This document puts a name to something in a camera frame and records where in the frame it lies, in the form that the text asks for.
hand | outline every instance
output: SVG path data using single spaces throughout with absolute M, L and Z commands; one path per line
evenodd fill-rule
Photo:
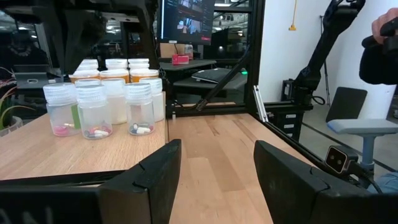
M 381 27 L 396 17 L 398 17 L 398 7 L 388 10 L 386 14 L 382 15 L 372 23 L 373 37 L 379 44 L 383 44 L 385 39 L 385 37 L 380 35 Z

red box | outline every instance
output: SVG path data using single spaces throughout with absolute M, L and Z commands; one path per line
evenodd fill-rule
M 189 56 L 185 54 L 175 54 L 173 55 L 172 60 L 173 65 L 188 65 L 189 64 Z

monitor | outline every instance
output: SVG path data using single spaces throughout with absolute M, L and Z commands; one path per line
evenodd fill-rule
M 211 44 L 215 0 L 161 0 L 157 40 L 170 44 Z

white wall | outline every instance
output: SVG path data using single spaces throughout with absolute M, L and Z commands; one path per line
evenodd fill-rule
M 330 0 L 298 0 L 297 30 L 289 31 L 294 0 L 266 1 L 259 76 L 264 102 L 280 101 L 282 81 L 296 78 L 307 66 L 320 38 L 320 15 L 329 3 Z

wooden table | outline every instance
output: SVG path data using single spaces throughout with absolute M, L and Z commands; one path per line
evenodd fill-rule
M 254 166 L 256 140 L 310 163 L 249 114 L 169 120 L 169 137 L 182 139 L 173 224 L 272 223 Z
M 166 142 L 166 121 L 146 136 L 133 136 L 127 123 L 113 125 L 105 139 L 82 134 L 56 137 L 47 114 L 0 138 L 0 180 L 128 169 Z
M 180 182 L 170 223 L 272 223 L 254 167 L 258 139 L 309 163 L 249 114 L 177 118 L 134 137 L 55 137 L 47 115 L 0 138 L 0 179 L 128 169 L 170 140 L 182 140 Z

